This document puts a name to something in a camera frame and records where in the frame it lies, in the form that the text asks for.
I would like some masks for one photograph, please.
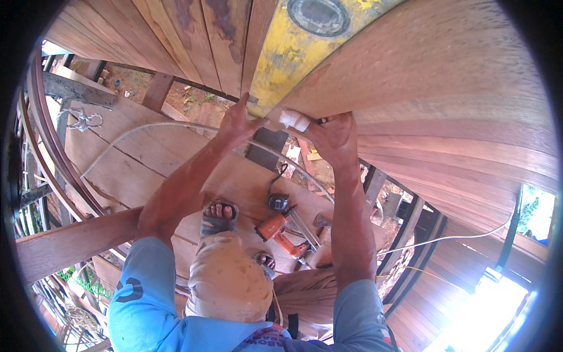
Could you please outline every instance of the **gray sandal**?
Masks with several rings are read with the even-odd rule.
[[[264,270],[264,275],[269,277],[270,279],[273,279],[274,275],[276,274],[275,271],[272,268],[270,268],[269,266],[267,266],[265,263],[260,262],[261,256],[265,256],[266,260],[272,259],[274,261],[274,268],[276,267],[276,260],[274,259],[274,257],[271,254],[269,254],[268,252],[264,252],[264,251],[258,252],[258,253],[256,253],[255,255],[252,256],[252,260],[256,264],[258,264],[262,268],[262,270]]]
[[[231,209],[233,210],[233,217],[231,219],[225,219],[222,217],[207,216],[204,211],[202,216],[202,224],[200,227],[201,236],[215,235],[220,232],[233,231],[235,229],[236,222],[239,220],[239,208],[233,202],[221,199],[212,202],[209,207],[207,207],[207,209],[217,204],[222,205],[223,209],[226,206],[231,207]]]

